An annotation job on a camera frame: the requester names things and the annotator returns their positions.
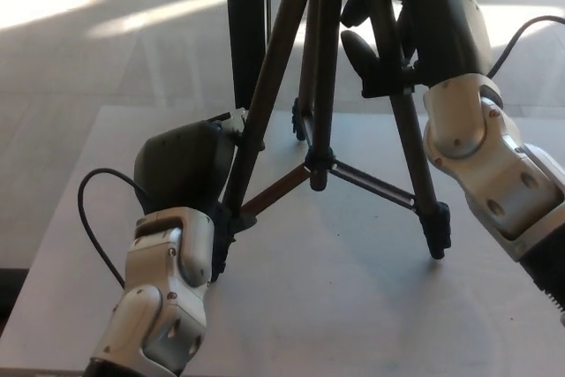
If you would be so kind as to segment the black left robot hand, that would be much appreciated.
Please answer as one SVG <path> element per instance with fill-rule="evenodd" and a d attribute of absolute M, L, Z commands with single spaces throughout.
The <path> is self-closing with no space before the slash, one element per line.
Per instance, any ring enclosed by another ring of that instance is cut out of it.
<path fill-rule="evenodd" d="M 211 215 L 230 174 L 247 114 L 244 108 L 235 109 L 148 139 L 133 171 L 144 213 L 189 207 Z"/>

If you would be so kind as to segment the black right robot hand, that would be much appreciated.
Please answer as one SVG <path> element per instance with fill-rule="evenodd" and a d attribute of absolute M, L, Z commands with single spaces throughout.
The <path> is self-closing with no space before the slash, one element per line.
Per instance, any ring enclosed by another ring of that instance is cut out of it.
<path fill-rule="evenodd" d="M 400 0 L 396 21 L 403 56 L 417 61 L 400 79 L 389 74 L 370 46 L 352 32 L 342 33 L 346 56 L 361 78 L 366 99 L 392 95 L 399 85 L 433 87 L 464 74 L 488 74 L 492 48 L 475 0 Z"/>

